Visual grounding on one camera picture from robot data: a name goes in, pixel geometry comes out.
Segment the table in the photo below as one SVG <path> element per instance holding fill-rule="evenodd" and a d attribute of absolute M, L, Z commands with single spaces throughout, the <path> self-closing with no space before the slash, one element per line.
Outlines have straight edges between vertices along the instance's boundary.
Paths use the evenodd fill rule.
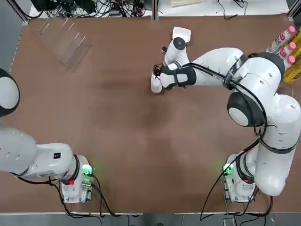
<path fill-rule="evenodd" d="M 37 143 L 68 143 L 95 167 L 103 193 L 115 212 L 200 212 L 228 156 L 252 143 L 253 129 L 227 114 L 230 92 L 222 87 L 150 90 L 154 64 L 171 40 L 174 26 L 191 29 L 188 56 L 236 47 L 246 54 L 264 50 L 291 22 L 286 15 L 81 19 L 76 24 L 91 48 L 76 72 L 67 72 L 35 36 L 43 19 L 22 33 L 12 74 L 21 102 L 4 122 Z M 295 96 L 301 102 L 299 91 Z M 300 212 L 301 145 L 275 212 Z M 0 212 L 60 212 L 54 188 L 29 185 L 0 173 Z M 92 204 L 71 210 L 98 212 Z M 269 199 L 259 194 L 248 211 L 265 212 Z M 232 204 L 230 211 L 242 211 Z M 224 212 L 222 187 L 214 189 L 206 212 Z"/>

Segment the bottle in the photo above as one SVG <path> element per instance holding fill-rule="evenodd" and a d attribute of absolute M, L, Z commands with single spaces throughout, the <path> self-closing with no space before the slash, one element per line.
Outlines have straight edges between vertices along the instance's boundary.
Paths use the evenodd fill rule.
<path fill-rule="evenodd" d="M 273 43 L 267 48 L 266 52 L 275 53 L 277 50 L 291 37 L 296 31 L 294 26 L 289 26 L 284 32 L 282 32 Z"/>
<path fill-rule="evenodd" d="M 277 56 L 279 56 L 281 59 L 286 59 L 288 56 L 296 49 L 296 44 L 294 42 L 291 42 L 285 47 L 282 47 L 278 52 L 276 53 Z"/>
<path fill-rule="evenodd" d="M 296 61 L 296 59 L 295 59 L 295 57 L 292 56 L 292 55 L 290 55 L 287 59 L 285 59 L 285 60 L 283 61 L 284 67 L 285 67 L 285 71 L 286 71 L 290 66 L 292 66 L 293 63 L 295 63 L 295 61 Z"/>
<path fill-rule="evenodd" d="M 301 60 L 297 60 L 289 69 L 284 73 L 284 82 L 293 83 L 301 76 Z"/>

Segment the black wire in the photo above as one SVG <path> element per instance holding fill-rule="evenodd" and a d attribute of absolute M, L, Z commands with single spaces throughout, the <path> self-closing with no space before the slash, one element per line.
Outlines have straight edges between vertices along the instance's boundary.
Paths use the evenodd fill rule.
<path fill-rule="evenodd" d="M 220 73 L 214 72 L 214 71 L 210 70 L 209 68 L 203 67 L 203 66 L 198 65 L 198 64 L 195 64 L 195 63 L 189 63 L 189 64 L 187 64 L 187 65 L 190 65 L 190 66 L 192 66 L 192 67 L 194 67 L 194 68 L 196 68 L 196 69 L 199 69 L 199 70 L 201 70 L 201 71 L 203 71 L 203 72 L 205 72 L 205 73 L 207 73 L 207 74 L 209 74 L 209 75 L 211 75 L 211 76 L 213 76 L 213 77 L 214 77 L 214 76 L 217 76 L 217 77 L 222 78 L 222 79 L 225 79 L 225 77 L 226 77 L 225 75 L 222 75 L 222 74 L 220 74 Z M 247 92 L 248 92 L 248 93 L 249 93 L 249 94 L 257 101 L 257 103 L 258 103 L 259 106 L 261 107 L 261 110 L 262 110 L 262 113 L 263 113 L 263 117 L 265 118 L 265 123 L 264 123 L 264 129 L 263 129 L 263 132 L 262 132 L 262 134 L 260 135 L 260 138 L 259 138 L 259 139 L 263 139 L 263 137 L 264 137 L 264 135 L 265 135 L 265 133 L 266 133 L 266 129 L 267 129 L 267 127 L 268 127 L 268 120 L 267 120 L 267 115 L 266 115 L 266 112 L 265 112 L 265 109 L 264 109 L 262 103 L 260 102 L 260 100 L 258 99 L 258 97 L 257 97 L 253 92 L 251 92 L 248 88 L 244 87 L 243 85 L 241 85 L 240 83 L 234 81 L 233 79 L 231 79 L 231 82 L 234 83 L 235 85 L 239 86 L 240 88 L 244 89 L 245 91 L 247 91 Z M 244 153 L 246 153 L 247 151 L 251 150 L 251 149 L 254 147 L 254 144 L 257 145 L 257 144 L 259 143 L 259 139 L 257 139 L 252 145 L 250 145 L 249 147 L 247 147 L 246 149 L 244 149 L 244 150 L 242 151 L 241 154 L 239 154 L 238 156 L 236 156 L 236 158 L 234 159 L 234 161 L 236 161 L 236 159 L 237 159 L 238 157 L 240 157 L 242 154 L 244 154 Z M 203 215 L 203 212 L 204 212 L 205 205 L 206 205 L 206 203 L 207 203 L 207 201 L 208 201 L 208 198 L 209 198 L 209 196 L 210 196 L 210 194 L 211 194 L 213 188 L 216 186 L 217 182 L 219 181 L 219 179 L 221 178 L 221 176 L 224 174 L 224 172 L 228 169 L 228 167 L 227 167 L 227 168 L 221 173 L 221 175 L 217 178 L 217 180 L 216 180 L 216 182 L 214 183 L 213 187 L 212 187 L 211 190 L 209 191 L 209 193 L 208 193 L 208 195 L 207 195 L 207 198 L 206 198 L 206 200 L 205 200 L 205 203 L 204 203 L 202 212 L 201 212 L 200 220 L 202 220 L 202 215 Z M 246 212 L 246 210 L 247 210 L 247 208 L 248 208 L 248 206 L 249 206 L 251 200 L 252 200 L 252 198 L 249 200 L 249 202 L 248 202 L 248 204 L 247 204 L 247 206 L 246 206 L 246 209 L 244 210 L 244 212 L 243 212 L 242 214 L 238 215 L 237 213 L 235 213 L 235 215 L 236 215 L 236 216 L 241 216 L 241 215 L 245 214 L 245 212 Z M 249 214 L 249 215 L 252 215 L 252 216 L 256 216 L 256 217 L 257 217 L 257 216 L 259 216 L 259 217 L 266 217 L 266 216 L 270 213 L 270 211 L 271 211 L 271 209 L 272 209 L 272 206 L 273 206 L 273 196 L 270 197 L 270 206 L 269 206 L 268 210 L 266 211 L 266 213 L 264 213 L 264 214 L 253 214 L 253 213 L 248 213 L 248 214 Z"/>
<path fill-rule="evenodd" d="M 201 220 L 204 220 L 205 218 L 211 217 L 211 216 L 213 216 L 213 215 L 214 215 L 214 213 L 212 213 L 212 214 L 209 214 L 209 215 L 207 215 L 207 216 L 203 217 Z"/>
<path fill-rule="evenodd" d="M 188 64 L 186 64 L 186 65 L 184 65 L 184 66 L 192 66 L 192 67 L 194 67 L 194 68 L 196 68 L 196 69 L 198 69 L 198 70 L 200 70 L 200 71 L 203 71 L 203 72 L 205 72 L 205 73 L 207 73 L 207 74 L 209 74 L 209 75 L 211 75 L 211 76 L 213 76 L 213 77 L 216 77 L 216 76 L 217 76 L 217 77 L 222 78 L 222 79 L 225 79 L 225 78 L 226 78 L 226 76 L 223 75 L 223 74 L 214 72 L 214 71 L 212 71 L 212 70 L 209 69 L 209 68 L 203 67 L 203 66 L 198 65 L 198 64 L 195 64 L 195 63 L 188 63 Z M 235 85 L 239 86 L 240 88 L 244 89 L 244 90 L 247 91 L 251 96 L 253 96 L 253 98 L 257 101 L 257 103 L 258 103 L 259 106 L 261 107 L 263 116 L 264 116 L 264 118 L 265 118 L 264 130 L 263 130 L 263 132 L 262 132 L 262 134 L 261 134 L 261 137 L 259 138 L 259 139 L 262 139 L 263 136 L 265 135 L 265 132 L 266 132 L 266 128 L 267 128 L 268 123 L 267 123 L 267 115 L 266 115 L 265 109 L 264 109 L 264 107 L 263 107 L 261 101 L 260 101 L 260 100 L 258 99 L 258 97 L 257 97 L 253 92 L 251 92 L 248 88 L 244 87 L 243 85 L 241 85 L 240 83 L 236 82 L 236 81 L 233 80 L 233 79 L 231 79 L 231 82 L 234 83 Z M 230 166 L 231 164 L 233 164 L 233 163 L 234 163 L 241 155 L 245 154 L 246 152 L 250 151 L 253 147 L 255 147 L 255 146 L 259 143 L 259 139 L 257 139 L 253 144 L 251 144 L 250 146 L 248 146 L 247 148 L 245 148 L 240 154 L 238 154 L 238 155 L 236 156 L 236 158 L 229 164 L 229 166 Z M 213 191 L 214 187 L 215 187 L 216 184 L 218 183 L 219 179 L 222 177 L 222 175 L 223 175 L 223 174 L 225 173 L 225 171 L 228 169 L 228 167 L 226 167 L 226 169 L 224 169 L 224 171 L 219 175 L 219 177 L 218 177 L 217 180 L 215 181 L 214 185 L 213 185 L 212 188 L 210 189 L 210 191 L 209 191 L 209 193 L 208 193 L 208 195 L 207 195 L 207 197 L 206 197 L 206 200 L 205 200 L 204 206 L 203 206 L 203 208 L 202 208 L 202 211 L 201 211 L 200 221 L 202 220 L 202 216 L 203 216 L 203 213 L 204 213 L 204 209 L 205 209 L 205 206 L 206 206 L 206 204 L 207 204 L 207 201 L 208 201 L 208 198 L 209 198 L 211 192 Z M 244 212 L 243 212 L 242 214 L 244 214 L 244 213 L 246 212 L 246 210 L 247 210 L 247 208 L 248 208 L 248 206 L 249 206 L 251 200 L 252 200 L 252 197 L 250 198 L 250 200 L 249 200 L 249 202 L 248 202 L 248 204 L 247 204 L 247 207 L 246 207 L 246 209 L 244 210 Z"/>
<path fill-rule="evenodd" d="M 236 216 L 234 215 L 234 217 L 233 217 L 233 218 L 234 218 L 234 223 L 235 223 L 235 226 L 238 226 L 238 225 L 237 225 L 237 222 L 236 222 Z"/>
<path fill-rule="evenodd" d="M 238 16 L 237 14 L 235 14 L 235 15 L 233 15 L 233 16 L 225 17 L 226 11 L 225 11 L 224 6 L 222 6 L 222 4 L 220 3 L 220 0 L 217 0 L 217 2 L 218 2 L 218 4 L 220 4 L 220 6 L 222 7 L 222 9 L 223 9 L 223 11 L 224 11 L 224 19 L 225 19 L 225 20 L 229 20 L 229 19 L 231 19 L 231 18 L 234 18 L 234 17 Z"/>
<path fill-rule="evenodd" d="M 94 178 L 97 180 L 97 182 L 99 183 L 99 180 L 97 179 L 97 177 L 96 177 L 95 175 L 93 175 L 93 177 L 94 177 Z M 95 186 L 94 184 L 92 184 L 92 187 L 95 188 L 95 189 L 98 191 L 98 193 L 99 193 L 101 199 L 103 199 L 104 204 L 106 205 L 106 207 L 107 207 L 109 213 L 110 213 L 113 217 L 120 217 L 120 216 L 122 216 L 122 215 L 120 215 L 120 214 L 115 214 L 115 213 L 113 213 L 113 212 L 111 211 L 111 209 L 109 208 L 109 205 L 108 205 L 106 199 L 104 198 L 104 196 L 103 196 L 101 190 L 100 190 L 97 186 Z"/>
<path fill-rule="evenodd" d="M 55 185 L 55 184 L 52 184 L 52 181 L 55 181 L 55 180 L 58 180 L 58 179 L 53 179 L 53 180 L 50 180 L 50 177 L 49 177 L 49 180 L 48 181 L 42 181 L 42 182 L 36 182 L 36 181 L 30 181 L 30 180 L 26 180 L 24 178 L 21 178 L 21 177 L 17 177 L 18 179 L 20 179 L 21 181 L 24 181 L 28 184 L 31 184 L 31 185 L 44 185 L 44 184 L 48 184 L 50 186 L 53 186 L 55 187 L 55 189 L 57 190 L 57 192 L 59 193 L 59 196 L 60 196 L 60 201 L 64 207 L 64 210 L 65 210 L 65 213 L 72 217 L 72 218 L 75 218 L 75 219 L 78 219 L 78 218 L 97 218 L 100 220 L 100 223 L 101 225 L 103 226 L 103 223 L 102 223 L 102 220 L 98 217 L 98 216 L 95 216 L 95 215 L 92 215 L 92 214 L 78 214 L 78 213 L 70 213 L 69 210 L 67 209 L 66 207 L 66 204 L 64 203 L 64 200 L 63 200 L 63 197 L 61 195 L 61 192 L 60 192 L 60 189 Z"/>
<path fill-rule="evenodd" d="M 42 13 L 44 12 L 44 10 L 42 10 L 37 16 L 30 16 L 30 15 L 26 14 L 26 13 L 21 9 L 21 7 L 18 5 L 18 3 L 17 3 L 15 0 L 11 0 L 11 1 L 15 4 L 15 6 L 18 8 L 18 10 L 19 10 L 24 16 L 29 17 L 29 18 L 31 18 L 31 19 L 39 18 L 39 17 L 42 15 Z"/>
<path fill-rule="evenodd" d="M 252 219 L 252 220 L 246 220 L 246 221 L 243 221 L 243 222 L 241 222 L 240 224 L 239 224 L 239 226 L 242 226 L 244 223 L 247 223 L 247 222 L 251 222 L 251 221 L 255 221 L 255 220 L 257 220 L 259 217 L 256 217 L 256 218 L 254 218 L 254 219 Z"/>
<path fill-rule="evenodd" d="M 49 185 L 49 182 L 52 182 L 52 181 L 55 181 L 55 180 L 58 180 L 58 179 L 53 179 L 53 180 L 48 180 L 48 181 L 30 181 L 30 180 L 26 180 L 24 178 L 21 178 L 21 177 L 17 177 L 18 179 L 20 179 L 21 181 L 24 181 L 28 184 L 31 184 L 31 185 Z"/>
<path fill-rule="evenodd" d="M 249 201 L 246 205 L 246 208 L 242 213 L 239 213 L 239 212 L 237 212 L 237 213 L 228 213 L 228 215 L 234 215 L 234 216 L 237 216 L 237 217 L 240 217 L 240 216 L 244 215 L 246 213 L 252 199 L 255 197 L 256 192 L 257 192 L 257 187 L 255 187 L 255 189 L 254 189 L 254 191 L 253 191 L 253 193 L 252 193 L 252 195 L 251 195 L 251 197 L 250 197 L 250 199 L 249 199 Z"/>
<path fill-rule="evenodd" d="M 220 3 L 220 0 L 217 0 L 218 4 L 220 4 L 220 6 L 222 7 L 223 11 L 224 11 L 224 19 L 225 20 L 229 20 L 231 18 L 234 18 L 236 16 L 238 16 L 238 14 L 235 14 L 233 16 L 229 16 L 229 17 L 226 17 L 226 11 L 225 11 L 225 8 L 224 6 L 222 6 L 222 4 Z M 234 2 L 241 8 L 245 7 L 245 4 L 246 4 L 246 7 L 245 7 L 245 12 L 244 12 L 244 16 L 246 15 L 246 8 L 248 7 L 248 2 L 247 1 L 243 1 L 243 0 L 234 0 Z"/>
<path fill-rule="evenodd" d="M 267 215 L 269 215 L 269 213 L 271 212 L 273 208 L 273 196 L 270 197 L 270 201 L 269 201 L 269 208 L 265 213 L 247 213 L 248 215 L 254 216 L 254 217 L 266 217 Z"/>
<path fill-rule="evenodd" d="M 95 175 L 93 175 L 93 177 L 96 179 L 97 183 L 98 183 L 98 188 L 99 188 L 99 191 L 100 193 L 102 193 L 102 189 L 100 187 L 100 183 L 99 183 L 99 180 L 97 179 L 97 177 Z M 102 206 L 103 206 L 103 199 L 101 197 L 100 199 L 100 210 L 99 210 L 99 215 L 102 216 Z"/>
<path fill-rule="evenodd" d="M 10 3 L 10 1 L 8 1 L 8 0 L 6 0 L 8 3 L 9 3 L 9 5 L 12 7 L 12 8 L 14 8 L 14 6 L 12 5 L 12 3 Z M 15 12 L 19 15 L 19 17 L 21 17 L 22 18 L 22 16 L 20 15 L 20 12 L 18 12 L 17 10 L 15 10 Z"/>

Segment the white object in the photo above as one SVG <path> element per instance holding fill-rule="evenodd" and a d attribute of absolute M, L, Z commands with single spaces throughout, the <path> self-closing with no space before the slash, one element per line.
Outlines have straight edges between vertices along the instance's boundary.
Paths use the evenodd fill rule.
<path fill-rule="evenodd" d="M 201 2 L 211 2 L 211 0 L 171 0 L 172 7 L 186 6 L 190 4 L 197 4 Z"/>
<path fill-rule="evenodd" d="M 276 55 L 281 59 L 286 59 L 288 56 L 296 49 L 296 44 L 294 42 L 290 42 L 287 46 L 282 47 Z"/>
<path fill-rule="evenodd" d="M 173 39 L 180 37 L 185 40 L 186 43 L 190 41 L 191 30 L 182 27 L 174 27 Z"/>
<path fill-rule="evenodd" d="M 187 64 L 186 46 L 179 50 L 172 41 L 165 55 L 165 67 L 162 68 L 158 80 L 162 87 L 174 87 L 174 71 L 179 85 L 191 82 L 189 85 L 221 85 L 223 79 L 213 77 L 195 68 L 183 68 Z M 236 48 L 220 48 L 211 50 L 193 62 L 226 75 L 243 53 Z M 286 67 L 294 62 L 294 57 L 285 60 Z M 285 186 L 292 164 L 295 145 L 301 131 L 301 108 L 299 103 L 287 95 L 276 93 L 281 82 L 279 68 L 270 60 L 263 57 L 252 57 L 234 72 L 232 79 L 249 89 L 261 102 L 269 126 L 263 137 L 266 143 L 257 144 L 252 150 L 243 154 L 232 164 L 231 174 L 226 177 L 226 185 L 230 199 L 233 202 L 248 202 L 252 198 L 255 185 L 268 195 L 280 195 Z M 254 101 L 253 96 L 244 89 L 238 89 Z M 245 126 L 249 120 L 243 111 L 236 107 L 229 108 L 230 117 L 238 124 Z M 230 164 L 237 154 L 231 155 L 227 162 Z M 245 180 L 244 175 L 253 180 Z"/>
<path fill-rule="evenodd" d="M 228 110 L 230 117 L 239 125 L 247 126 L 249 124 L 248 118 L 245 116 L 243 112 L 238 110 L 237 108 L 230 108 Z"/>
<path fill-rule="evenodd" d="M 9 77 L 0 78 L 0 105 L 12 109 L 19 101 L 19 91 L 16 83 Z"/>
<path fill-rule="evenodd" d="M 289 26 L 284 32 L 282 32 L 267 48 L 266 52 L 275 53 L 278 49 L 294 34 L 296 31 L 294 26 Z"/>
<path fill-rule="evenodd" d="M 160 93 L 162 91 L 160 79 L 156 78 L 154 74 L 151 75 L 150 88 L 153 93 Z"/>
<path fill-rule="evenodd" d="M 186 42 L 183 41 L 181 44 L 184 46 L 184 49 L 177 49 L 175 43 L 179 37 L 175 37 L 169 44 L 167 51 L 164 55 L 164 65 L 169 65 L 172 62 L 179 61 L 182 65 L 189 63 L 189 59 L 186 53 Z"/>
<path fill-rule="evenodd" d="M 288 58 L 286 58 L 283 63 L 284 63 L 284 66 L 285 66 L 285 70 L 287 70 L 290 66 L 293 65 L 293 63 L 295 63 L 296 61 L 296 58 L 294 56 L 289 56 Z"/>

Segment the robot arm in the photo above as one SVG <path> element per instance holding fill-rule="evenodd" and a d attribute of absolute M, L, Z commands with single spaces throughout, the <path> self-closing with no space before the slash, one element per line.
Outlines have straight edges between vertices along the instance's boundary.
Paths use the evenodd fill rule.
<path fill-rule="evenodd" d="M 16 81 L 0 69 L 0 117 L 12 113 L 19 105 Z M 54 177 L 62 183 L 65 202 L 91 199 L 91 167 L 82 155 L 73 155 L 67 144 L 37 145 L 35 140 L 0 122 L 0 171 L 22 178 Z"/>
<path fill-rule="evenodd" d="M 279 195 L 284 189 L 301 131 L 299 103 L 290 96 L 276 93 L 284 73 L 283 62 L 269 53 L 246 57 L 239 49 L 220 48 L 205 53 L 193 63 L 230 77 L 250 90 L 264 107 L 267 123 L 273 125 L 266 128 L 258 145 L 231 166 L 231 173 L 226 176 L 231 200 L 248 202 L 255 185 L 268 195 Z M 172 40 L 165 51 L 162 67 L 154 69 L 151 77 L 154 93 L 198 85 L 229 88 L 225 79 L 213 77 L 189 64 L 186 43 L 181 38 Z M 262 126 L 265 118 L 259 103 L 245 89 L 230 84 L 234 88 L 227 103 L 231 119 L 244 127 Z M 227 163 L 236 156 L 230 156 Z"/>

